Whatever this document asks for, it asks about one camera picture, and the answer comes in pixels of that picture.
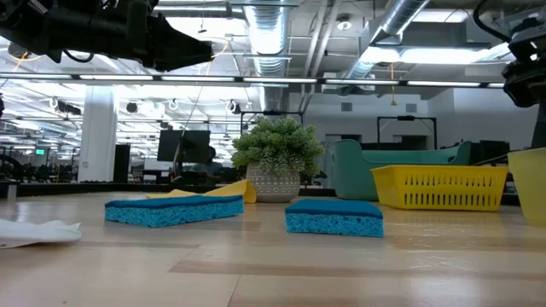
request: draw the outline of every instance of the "black monitor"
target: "black monitor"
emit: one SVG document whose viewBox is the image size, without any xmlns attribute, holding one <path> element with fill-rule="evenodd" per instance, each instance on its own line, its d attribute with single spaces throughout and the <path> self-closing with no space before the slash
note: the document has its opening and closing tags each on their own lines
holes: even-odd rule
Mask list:
<svg viewBox="0 0 546 307">
<path fill-rule="evenodd" d="M 177 151 L 181 130 L 162 130 L 160 147 L 157 153 L 158 161 L 173 161 Z M 186 130 L 182 142 L 183 152 L 178 156 L 189 163 L 206 163 L 208 161 L 208 144 L 211 141 L 209 130 Z"/>
</svg>

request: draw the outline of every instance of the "white cloth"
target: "white cloth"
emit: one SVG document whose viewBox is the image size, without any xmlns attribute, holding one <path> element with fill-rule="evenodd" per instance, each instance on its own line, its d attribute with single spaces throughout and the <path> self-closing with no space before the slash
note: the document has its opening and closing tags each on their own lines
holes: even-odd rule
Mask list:
<svg viewBox="0 0 546 307">
<path fill-rule="evenodd" d="M 33 243 L 74 242 L 82 238 L 79 225 L 66 225 L 61 221 L 34 224 L 0 219 L 0 248 Z"/>
</svg>

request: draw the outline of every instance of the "yellow container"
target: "yellow container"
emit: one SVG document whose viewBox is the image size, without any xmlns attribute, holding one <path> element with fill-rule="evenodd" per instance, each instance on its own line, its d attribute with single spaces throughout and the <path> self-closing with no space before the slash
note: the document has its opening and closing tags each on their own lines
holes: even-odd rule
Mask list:
<svg viewBox="0 0 546 307">
<path fill-rule="evenodd" d="M 497 211 L 507 167 L 389 165 L 372 170 L 382 205 L 400 209 Z"/>
<path fill-rule="evenodd" d="M 546 148 L 509 153 L 508 166 L 527 222 L 546 225 Z"/>
</svg>

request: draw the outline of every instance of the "pipe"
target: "pipe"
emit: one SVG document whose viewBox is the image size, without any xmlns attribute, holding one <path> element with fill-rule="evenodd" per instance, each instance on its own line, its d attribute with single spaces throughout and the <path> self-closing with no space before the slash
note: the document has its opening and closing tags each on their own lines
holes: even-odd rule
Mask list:
<svg viewBox="0 0 546 307">
<path fill-rule="evenodd" d="M 317 52 L 317 59 L 315 60 L 315 65 L 313 65 L 313 70 L 311 71 L 311 76 L 315 77 L 318 72 L 318 68 L 321 66 L 322 57 L 324 56 L 324 50 L 326 50 L 326 46 L 328 45 L 328 40 L 330 38 L 330 33 L 332 33 L 332 28 L 334 28 L 335 19 L 338 16 L 338 10 L 341 5 L 341 0 L 335 0 L 334 5 L 332 6 L 332 9 L 330 10 L 330 20 L 328 21 L 328 25 L 326 26 L 326 31 L 324 32 L 324 35 L 321 39 L 321 46 L 318 49 Z"/>
<path fill-rule="evenodd" d="M 288 9 L 284 7 L 245 6 L 248 20 L 248 38 L 255 55 L 282 55 L 286 47 Z M 256 73 L 262 77 L 283 77 L 286 60 L 254 58 Z M 262 111 L 280 110 L 283 88 L 260 89 Z"/>
<path fill-rule="evenodd" d="M 221 18 L 245 20 L 245 14 L 241 7 L 233 8 L 231 4 L 225 5 L 158 5 L 154 8 L 154 13 L 162 13 L 165 17 L 181 18 Z"/>
<path fill-rule="evenodd" d="M 381 21 L 376 29 L 371 30 L 369 35 L 364 38 L 366 48 L 355 61 L 351 68 L 345 73 L 343 78 L 360 79 L 365 78 L 374 67 L 374 62 L 362 61 L 368 46 L 382 38 L 396 36 L 410 25 L 411 21 L 421 12 L 430 0 L 391 0 L 386 6 L 385 13 L 381 16 Z M 342 95 L 348 95 L 353 87 L 342 88 Z"/>
<path fill-rule="evenodd" d="M 302 74 L 302 77 L 307 77 L 307 73 L 309 73 L 309 69 L 311 68 L 311 62 L 313 61 L 313 55 L 315 54 L 315 49 L 317 48 L 318 36 L 321 33 L 322 22 L 324 21 L 324 15 L 326 14 L 327 6 L 328 0 L 322 0 L 319 3 L 317 23 L 315 24 L 315 30 L 313 30 L 311 43 L 309 44 L 309 50 L 307 50 L 307 58 L 305 59 L 304 73 Z"/>
<path fill-rule="evenodd" d="M 386 6 L 380 28 L 387 34 L 401 34 L 430 0 L 391 0 Z"/>
</svg>

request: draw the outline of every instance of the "pillar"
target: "pillar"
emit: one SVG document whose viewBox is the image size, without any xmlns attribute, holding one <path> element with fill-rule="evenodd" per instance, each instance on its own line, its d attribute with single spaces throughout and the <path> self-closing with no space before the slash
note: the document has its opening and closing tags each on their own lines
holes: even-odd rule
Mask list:
<svg viewBox="0 0 546 307">
<path fill-rule="evenodd" d="M 118 108 L 113 86 L 87 86 L 78 182 L 113 180 Z"/>
</svg>

